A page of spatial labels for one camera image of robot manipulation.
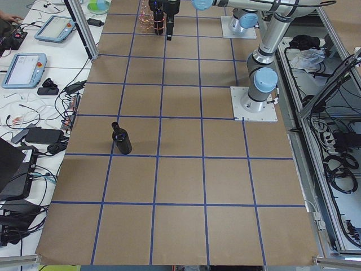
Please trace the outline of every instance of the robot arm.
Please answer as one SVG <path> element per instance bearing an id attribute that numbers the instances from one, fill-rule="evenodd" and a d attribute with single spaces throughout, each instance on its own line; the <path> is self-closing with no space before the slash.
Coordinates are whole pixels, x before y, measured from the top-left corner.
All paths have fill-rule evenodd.
<path id="1" fill-rule="evenodd" d="M 265 107 L 269 94 L 274 90 L 278 76 L 268 66 L 274 61 L 274 54 L 294 18 L 311 13 L 322 0 L 191 0 L 198 10 L 210 6 L 234 7 L 234 18 L 250 22 L 252 12 L 269 11 L 274 16 L 258 49 L 247 60 L 251 86 L 241 98 L 242 107 L 251 113 L 259 113 Z"/>
<path id="2" fill-rule="evenodd" d="M 178 14 L 181 0 L 149 0 L 149 7 L 154 11 L 157 7 L 161 7 L 161 12 L 166 13 L 166 36 L 167 41 L 171 41 L 174 27 L 174 15 Z"/>

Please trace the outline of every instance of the white mounting plate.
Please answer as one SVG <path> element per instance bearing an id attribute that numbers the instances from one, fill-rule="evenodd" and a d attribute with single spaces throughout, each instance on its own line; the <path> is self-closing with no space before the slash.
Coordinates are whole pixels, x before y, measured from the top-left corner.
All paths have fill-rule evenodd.
<path id="1" fill-rule="evenodd" d="M 273 103 L 266 104 L 265 109 L 260 113 L 251 113 L 243 108 L 241 105 L 241 98 L 244 93 L 248 91 L 249 87 L 231 87 L 233 116 L 235 121 L 261 121 L 268 123 L 277 122 L 277 115 L 275 105 Z M 268 96 L 267 101 L 271 101 L 272 96 Z"/>
<path id="2" fill-rule="evenodd" d="M 221 16 L 223 38 L 244 38 L 248 40 L 255 40 L 257 38 L 256 31 L 253 27 L 247 29 L 244 33 L 233 32 L 228 26 L 231 19 L 232 17 L 230 16 Z"/>

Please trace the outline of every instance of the grid line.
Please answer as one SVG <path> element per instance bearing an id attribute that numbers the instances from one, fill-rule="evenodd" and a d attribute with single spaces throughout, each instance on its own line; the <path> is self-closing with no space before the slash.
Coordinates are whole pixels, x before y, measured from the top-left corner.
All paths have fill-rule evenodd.
<path id="1" fill-rule="evenodd" d="M 93 205 L 144 205 L 144 206 L 206 206 L 206 207 L 257 207 L 257 208 L 305 208 L 303 204 L 237 204 L 237 203 L 172 203 L 172 202 L 78 202 L 53 200 L 52 204 L 93 204 Z"/>
<path id="2" fill-rule="evenodd" d="M 133 28 L 133 34 L 135 33 L 135 29 L 136 29 L 136 27 L 137 27 L 137 22 L 138 22 L 138 17 L 136 16 L 136 17 L 135 17 L 134 28 Z M 134 42 L 134 35 L 132 36 L 132 39 L 131 39 L 131 45 L 130 45 L 130 49 L 129 49 L 129 56 L 131 55 L 131 49 L 132 49 L 132 46 L 133 46 L 133 42 Z M 128 61 L 127 61 L 126 71 L 125 71 L 125 75 L 124 75 L 124 82 L 126 81 L 126 77 L 127 77 L 127 74 L 128 74 L 129 63 L 130 63 L 130 58 L 128 58 Z M 123 88 L 122 88 L 122 94 L 121 94 L 120 104 L 119 104 L 119 108 L 118 108 L 118 115 L 120 114 L 120 109 L 121 109 L 122 102 L 123 102 L 124 88 L 125 88 L 125 84 L 123 84 Z M 94 246 L 93 246 L 93 252 L 92 252 L 92 255 L 91 255 L 90 265 L 93 265 L 93 264 L 94 264 L 95 253 L 96 253 L 96 245 L 98 244 L 100 223 L 101 223 L 102 214 L 103 214 L 103 207 L 104 207 L 103 202 L 104 202 L 104 200 L 105 200 L 105 194 L 106 194 L 106 192 L 107 192 L 107 185 L 108 185 L 110 168 L 111 168 L 111 164 L 112 164 L 114 147 L 115 147 L 115 143 L 113 142 L 113 143 L 112 143 L 112 148 L 111 148 L 110 157 L 109 157 L 109 164 L 108 164 L 108 169 L 107 169 L 107 176 L 106 176 L 105 183 L 104 183 L 104 190 L 103 190 L 103 196 L 102 196 L 102 204 L 100 205 L 99 218 L 98 218 L 98 224 L 97 224 L 97 227 L 96 227 L 96 233 L 95 233 L 95 238 L 94 238 Z"/>
<path id="3" fill-rule="evenodd" d="M 92 154 L 92 153 L 66 153 L 65 155 L 69 156 L 110 156 L 110 154 Z M 176 155 L 149 155 L 149 154 L 112 154 L 112 156 L 122 156 L 122 157 L 151 157 L 151 158 L 179 158 L 179 159 L 226 159 L 226 160 L 294 160 L 293 158 L 283 158 L 283 157 L 228 157 L 228 156 L 176 156 Z"/>
<path id="4" fill-rule="evenodd" d="M 160 92 L 160 109 L 159 109 L 159 133 L 158 133 L 158 144 L 157 144 L 157 155 L 156 155 L 156 170 L 154 177 L 154 192 L 153 192 L 153 208 L 152 208 L 152 227 L 151 227 L 151 247 L 149 255 L 149 265 L 153 262 L 153 242 L 154 242 L 154 226 L 155 226 L 155 212 L 156 212 L 156 199 L 157 199 L 157 182 L 158 182 L 158 169 L 159 169 L 159 152 L 160 152 L 160 141 L 162 135 L 162 104 L 163 104 L 163 92 L 164 92 L 164 73 L 165 73 L 165 52 L 166 52 L 166 35 L 164 35 L 164 50 L 163 50 L 163 73 L 162 73 L 162 85 Z"/>
<path id="5" fill-rule="evenodd" d="M 104 82 L 87 82 L 87 84 L 99 84 L 99 85 L 132 85 L 132 86 L 161 86 L 161 84 L 142 84 L 142 83 L 104 83 Z M 163 84 L 164 86 L 191 86 L 198 88 L 199 85 L 176 85 L 176 84 Z M 203 85 L 205 88 L 229 88 L 230 86 L 214 86 L 214 85 Z"/>
<path id="6" fill-rule="evenodd" d="M 259 216 L 258 216 L 258 209 L 257 209 L 256 193 L 255 193 L 255 191 L 254 191 L 254 183 L 253 183 L 253 177 L 252 177 L 252 168 L 251 168 L 250 159 L 249 159 L 249 150 L 248 150 L 248 143 L 247 143 L 247 133 L 246 133 L 246 127 L 245 127 L 245 124 L 244 124 L 244 119 L 243 119 L 243 121 L 242 121 L 242 128 L 243 128 L 244 143 L 245 143 L 245 147 L 246 147 L 247 163 L 248 163 L 248 171 L 249 171 L 250 185 L 251 185 L 251 189 L 252 189 L 252 196 L 253 196 L 253 203 L 254 203 L 254 211 L 255 211 L 255 213 L 256 213 L 256 223 L 257 223 L 259 244 L 261 245 L 261 253 L 262 253 L 263 265 L 267 265 L 266 256 L 265 256 L 265 248 L 264 248 L 264 246 L 263 246 L 263 240 L 262 240 L 261 226 L 260 226 L 260 224 L 259 224 Z"/>
<path id="7" fill-rule="evenodd" d="M 202 144 L 202 177 L 203 177 L 203 200 L 204 200 L 205 249 L 206 249 L 207 265 L 210 265 L 209 240 L 208 240 L 208 217 L 207 217 L 207 205 L 206 205 L 207 204 L 207 193 L 206 193 L 206 175 L 205 175 L 205 159 L 204 159 L 202 79 L 201 79 L 201 61 L 200 61 L 200 46 L 199 46 L 198 10 L 196 10 L 196 25 L 197 25 L 197 55 L 198 55 L 198 77 L 199 77 L 201 144 Z"/>
<path id="8" fill-rule="evenodd" d="M 77 114 L 77 116 L 82 117 L 137 117 L 137 118 L 144 118 L 144 119 L 204 119 L 204 120 L 234 120 L 230 117 L 187 117 L 187 116 L 142 116 L 142 115 L 102 115 L 102 114 Z"/>
<path id="9" fill-rule="evenodd" d="M 202 60 L 202 61 L 223 61 L 223 62 L 246 62 L 247 60 L 241 59 L 218 59 L 218 58 L 172 58 L 172 57 L 161 57 L 161 56 L 142 56 L 142 55 L 116 55 L 116 54 L 99 54 L 104 56 L 114 56 L 116 58 L 145 58 L 145 59 L 174 59 L 174 60 Z"/>

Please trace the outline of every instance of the charger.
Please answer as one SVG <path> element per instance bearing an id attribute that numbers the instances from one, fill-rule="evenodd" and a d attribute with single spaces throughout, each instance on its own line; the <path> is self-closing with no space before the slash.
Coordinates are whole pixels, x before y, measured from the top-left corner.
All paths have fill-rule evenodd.
<path id="1" fill-rule="evenodd" d="M 67 87 L 65 88 L 65 92 L 66 92 L 67 94 L 73 94 L 73 93 L 75 93 L 75 92 L 83 89 L 85 83 L 86 83 L 86 80 L 75 82 L 75 83 L 67 86 Z"/>
<path id="2" fill-rule="evenodd" d="M 92 19 L 92 18 L 89 18 L 86 21 L 88 22 L 89 25 L 93 25 L 95 27 L 101 27 L 102 25 L 104 25 L 104 23 L 102 21 Z"/>

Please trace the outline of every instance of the cable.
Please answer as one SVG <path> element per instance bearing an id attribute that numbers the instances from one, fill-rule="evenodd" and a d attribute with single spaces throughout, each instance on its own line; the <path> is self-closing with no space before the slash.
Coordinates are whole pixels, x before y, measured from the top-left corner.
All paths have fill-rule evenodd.
<path id="1" fill-rule="evenodd" d="M 10 51 L 9 51 L 9 53 L 7 55 L 1 55 L 0 58 L 4 58 L 6 56 L 9 56 L 11 54 L 11 51 L 12 51 L 12 48 L 10 48 Z"/>
<path id="2" fill-rule="evenodd" d="M 315 113 L 315 109 L 317 107 L 317 105 L 319 105 L 319 103 L 321 102 L 325 102 L 327 103 L 329 100 L 333 99 L 336 94 L 340 91 L 340 87 L 342 86 L 342 84 L 345 82 L 345 76 L 352 70 L 352 68 L 358 63 L 360 62 L 359 60 L 355 59 L 354 55 L 351 55 L 349 57 L 347 57 L 346 59 L 344 59 L 342 61 L 342 63 L 333 71 L 332 73 L 332 76 L 330 78 L 327 79 L 327 83 L 328 85 L 324 88 L 324 90 L 319 94 L 319 97 L 322 97 L 325 93 L 326 96 L 322 97 L 322 99 L 318 99 L 311 111 L 310 111 L 310 116 L 309 116 L 309 125 L 310 125 L 310 129 L 311 129 L 311 132 L 312 134 L 314 135 L 314 137 L 317 139 L 317 134 L 318 132 L 315 130 L 314 126 L 312 125 L 312 116 L 314 115 Z M 336 72 L 342 67 L 342 71 L 340 72 L 340 74 L 335 77 L 334 75 L 336 74 Z M 350 108 L 350 105 L 348 107 L 346 106 L 332 106 L 332 107 L 345 107 L 345 108 Z M 327 112 L 327 108 L 331 108 L 331 107 L 326 107 L 325 108 L 325 111 L 326 113 L 330 116 L 330 114 Z M 319 151 L 320 151 L 320 156 L 322 158 L 322 161 L 325 160 L 325 157 L 324 157 L 324 152 L 320 146 L 320 144 L 317 144 L 318 148 L 319 148 Z M 344 226 L 344 222 L 342 220 L 342 214 L 340 212 L 340 209 L 337 205 L 337 202 L 336 202 L 336 197 L 334 196 L 333 194 L 333 190 L 332 189 L 335 189 L 337 191 L 340 191 L 342 193 L 345 193 L 345 194 L 351 194 L 353 193 L 354 191 L 356 191 L 356 189 L 358 188 L 358 183 L 357 183 L 357 180 L 355 178 L 355 176 L 353 175 L 353 173 L 347 169 L 347 168 L 336 168 L 332 171 L 332 173 L 328 173 L 327 171 L 327 168 L 326 168 L 326 165 L 324 165 L 324 175 L 326 177 L 326 180 L 327 180 L 327 183 L 328 183 L 328 190 L 329 190 L 329 193 L 331 195 L 331 198 L 332 198 L 332 202 L 333 202 L 333 205 L 334 205 L 334 208 L 336 210 L 336 213 L 337 213 L 337 218 L 338 218 L 338 221 L 340 223 L 340 227 L 341 227 L 341 230 L 345 236 L 345 238 L 350 242 L 352 243 L 353 245 L 357 246 L 358 248 L 361 248 L 361 244 L 356 242 L 355 240 L 352 239 L 352 237 L 350 237 L 350 233 L 347 232 L 347 230 L 345 229 L 345 226 Z M 347 175 L 346 176 L 350 176 L 351 179 L 352 179 L 352 182 L 353 182 L 353 187 L 352 189 L 350 190 L 344 190 L 342 188 L 340 188 L 338 186 L 338 184 L 336 183 L 336 179 L 337 179 L 337 174 L 344 174 L 346 173 Z"/>
<path id="3" fill-rule="evenodd" d="M 57 12 L 47 12 L 47 11 L 44 11 L 44 10 L 38 10 L 38 9 L 36 9 L 36 8 L 33 8 L 33 5 L 34 5 L 35 3 L 38 3 L 38 2 L 46 2 L 47 5 L 44 5 L 44 7 L 47 7 L 47 6 L 49 6 L 49 5 L 51 4 L 49 1 L 46 1 L 46 0 L 35 0 L 33 3 L 28 4 L 28 5 L 26 5 L 25 7 L 28 8 L 28 9 L 30 9 L 30 10 L 36 10 L 36 11 L 43 12 L 43 13 L 46 13 L 46 14 L 59 14 L 59 13 L 62 13 L 62 12 L 66 9 L 66 7 L 64 7 L 62 10 L 59 10 L 58 8 L 54 7 L 55 9 L 58 10 Z"/>
<path id="4" fill-rule="evenodd" d="M 21 176 L 24 176 L 24 175 L 28 175 L 28 172 L 23 172 L 16 176 L 13 176 L 13 178 L 11 178 L 9 182 L 12 182 L 12 181 L 16 180 L 17 178 L 20 178 Z"/>
<path id="5" fill-rule="evenodd" d="M 43 194 L 43 197 L 39 203 L 39 205 L 41 205 L 44 201 L 44 198 L 45 198 L 45 195 L 46 195 L 46 190 L 47 190 L 47 179 L 44 177 L 44 180 L 45 180 L 45 191 L 44 191 L 44 194 Z"/>
<path id="6" fill-rule="evenodd" d="M 0 137 L 2 138 L 3 136 L 5 136 L 6 134 L 9 134 L 9 133 L 11 133 L 11 137 L 14 137 L 14 133 L 12 131 L 8 131 L 5 134 L 0 135 Z"/>
<path id="7" fill-rule="evenodd" d="M 56 171 L 56 175 L 57 175 L 57 176 L 59 176 L 59 172 L 60 172 L 60 169 L 61 169 L 61 165 L 63 165 L 63 161 L 64 161 L 64 160 L 61 161 L 61 163 L 60 163 L 60 165 L 59 165 L 59 167 L 58 167 L 58 170 Z"/>
<path id="8" fill-rule="evenodd" d="M 20 25 L 19 25 L 21 31 L 23 31 L 23 30 L 25 29 L 25 27 L 29 27 L 29 26 L 30 26 L 30 27 L 33 26 L 33 27 L 39 27 L 39 28 L 41 28 L 41 25 L 37 25 L 37 24 L 33 24 L 33 23 L 31 23 L 31 24 L 20 24 Z"/>
<path id="9" fill-rule="evenodd" d="M 2 206 L 28 206 L 28 204 L 25 204 L 25 203 L 7 203 L 7 202 L 2 203 L 1 205 Z M 43 209 L 43 211 L 39 211 L 37 214 L 44 213 L 44 212 L 47 213 L 49 206 L 50 206 L 49 204 L 44 205 L 44 206 L 39 205 L 40 209 Z"/>
<path id="10" fill-rule="evenodd" d="M 53 174 L 50 170 L 48 170 L 47 168 L 44 168 L 44 167 L 42 167 L 42 166 L 40 166 L 40 165 L 36 165 L 36 167 L 37 167 L 37 168 L 44 169 L 45 171 L 48 171 L 48 173 L 50 174 L 50 176 L 54 178 L 55 182 L 58 181 L 58 177 L 57 177 L 56 175 L 54 175 L 54 174 Z"/>
<path id="11" fill-rule="evenodd" d="M 62 94 L 64 94 L 64 93 L 66 94 L 66 91 L 65 91 L 66 88 L 67 88 L 72 82 L 74 82 L 74 81 L 76 80 L 76 78 L 79 76 L 79 74 L 84 70 L 84 68 L 85 68 L 85 66 L 87 65 L 88 61 L 89 61 L 89 58 L 86 59 L 84 65 L 82 66 L 82 68 L 80 69 L 80 71 L 74 76 L 74 78 L 73 78 L 69 83 L 67 83 L 67 85 L 62 89 L 62 91 L 61 91 L 61 92 L 58 94 L 58 96 L 55 98 L 54 108 L 55 108 L 55 110 L 57 111 L 57 113 L 59 114 L 59 116 L 61 116 L 61 118 L 62 118 L 63 120 L 65 120 L 65 121 L 69 119 L 69 115 L 66 115 L 68 108 L 65 108 L 65 107 L 64 107 L 64 105 L 63 105 L 63 100 L 60 98 L 60 96 L 61 96 Z M 64 108 L 64 111 L 63 111 L 62 113 L 58 110 L 58 108 L 57 108 L 57 106 L 56 106 L 56 103 L 57 103 L 58 99 L 61 100 L 62 105 L 63 105 L 63 108 Z"/>
<path id="12" fill-rule="evenodd" d="M 19 229 L 16 228 L 18 233 L 19 233 L 19 237 L 20 237 L 20 257 L 23 255 L 23 237 L 21 236 Z"/>
<path id="13" fill-rule="evenodd" d="M 265 3 L 265 4 L 272 4 L 269 1 L 263 1 L 263 0 L 250 0 L 252 2 L 257 2 L 257 3 Z M 289 3 L 279 3 L 280 6 L 289 6 L 289 7 L 325 7 L 325 6 L 330 6 L 333 4 L 336 4 L 337 1 L 333 0 L 333 1 L 324 1 L 319 3 L 318 5 L 300 5 L 300 4 L 289 4 Z"/>

